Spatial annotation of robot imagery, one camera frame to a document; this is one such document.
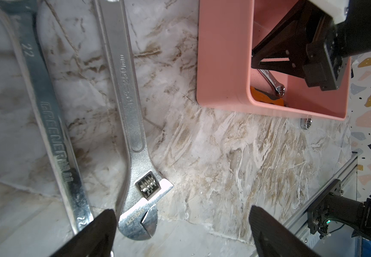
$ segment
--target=pink bin wall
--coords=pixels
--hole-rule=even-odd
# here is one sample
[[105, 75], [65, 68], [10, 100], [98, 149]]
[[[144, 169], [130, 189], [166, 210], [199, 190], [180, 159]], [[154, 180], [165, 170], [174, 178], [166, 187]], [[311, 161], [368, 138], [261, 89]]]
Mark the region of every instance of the pink bin wall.
[[250, 86], [270, 93], [262, 75], [251, 69], [251, 50], [285, 16], [296, 0], [200, 0], [197, 101], [210, 108], [252, 114], [344, 120], [350, 59], [340, 89], [309, 88], [304, 79], [272, 72], [285, 85], [288, 107], [253, 99]]

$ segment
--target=open-end wrench head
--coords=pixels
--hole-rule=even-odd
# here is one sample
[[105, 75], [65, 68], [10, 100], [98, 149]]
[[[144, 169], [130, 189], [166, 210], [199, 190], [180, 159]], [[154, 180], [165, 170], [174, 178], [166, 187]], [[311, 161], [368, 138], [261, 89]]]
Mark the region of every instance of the open-end wrench head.
[[130, 209], [122, 213], [118, 221], [121, 234], [138, 241], [150, 239], [157, 228], [156, 203], [173, 187], [171, 182], [163, 178], [159, 181], [159, 190], [151, 198], [147, 200], [142, 197]]

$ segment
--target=chrome wrench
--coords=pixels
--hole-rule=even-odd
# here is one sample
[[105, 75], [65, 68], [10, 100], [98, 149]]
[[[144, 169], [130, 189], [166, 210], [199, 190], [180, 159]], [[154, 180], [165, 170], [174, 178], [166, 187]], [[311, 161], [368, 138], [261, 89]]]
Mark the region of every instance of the chrome wrench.
[[156, 203], [173, 185], [148, 153], [124, 1], [95, 0], [95, 6], [129, 159], [118, 228], [130, 239], [150, 239], [157, 228]]
[[271, 85], [271, 87], [274, 89], [275, 94], [279, 98], [282, 98], [285, 94], [285, 86], [278, 82], [269, 70], [259, 69], [259, 71], [267, 80], [267, 82]]
[[37, 11], [37, 0], [0, 0], [0, 20], [14, 46], [71, 228], [78, 234], [94, 217], [36, 34]]

